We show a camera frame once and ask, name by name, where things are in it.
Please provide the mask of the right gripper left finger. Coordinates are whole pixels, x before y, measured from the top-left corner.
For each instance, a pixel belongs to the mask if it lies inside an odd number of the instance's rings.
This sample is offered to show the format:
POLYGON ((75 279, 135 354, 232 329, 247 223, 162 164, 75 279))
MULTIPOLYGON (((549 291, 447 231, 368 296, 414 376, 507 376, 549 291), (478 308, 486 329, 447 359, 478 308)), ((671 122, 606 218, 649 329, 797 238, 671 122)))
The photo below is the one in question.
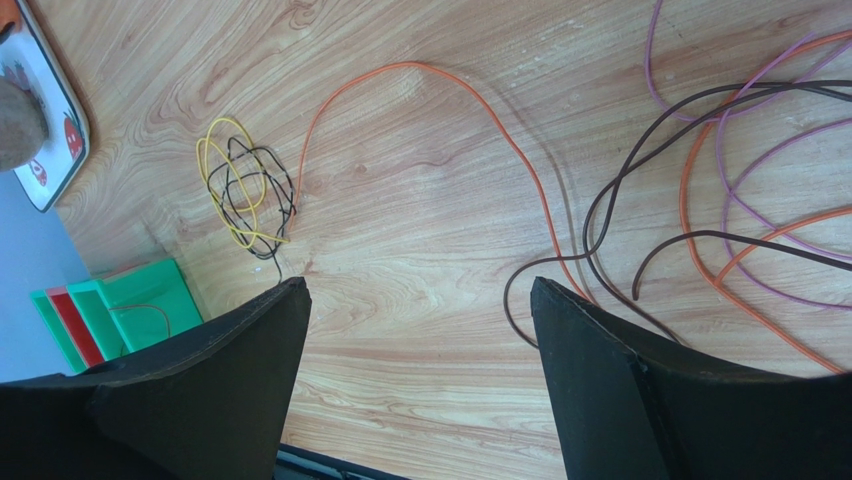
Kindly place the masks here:
POLYGON ((270 479, 312 299, 294 277, 74 376, 1 387, 5 479, 270 479))

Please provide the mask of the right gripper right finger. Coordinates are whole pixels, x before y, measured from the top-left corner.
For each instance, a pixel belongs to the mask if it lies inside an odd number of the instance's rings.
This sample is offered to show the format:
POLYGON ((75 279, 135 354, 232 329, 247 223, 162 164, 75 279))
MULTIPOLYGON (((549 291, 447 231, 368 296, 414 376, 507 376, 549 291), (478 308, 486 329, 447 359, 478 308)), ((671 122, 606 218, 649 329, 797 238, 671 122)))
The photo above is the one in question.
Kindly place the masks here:
POLYGON ((571 479, 847 479, 851 377, 682 346, 537 278, 531 312, 571 479))

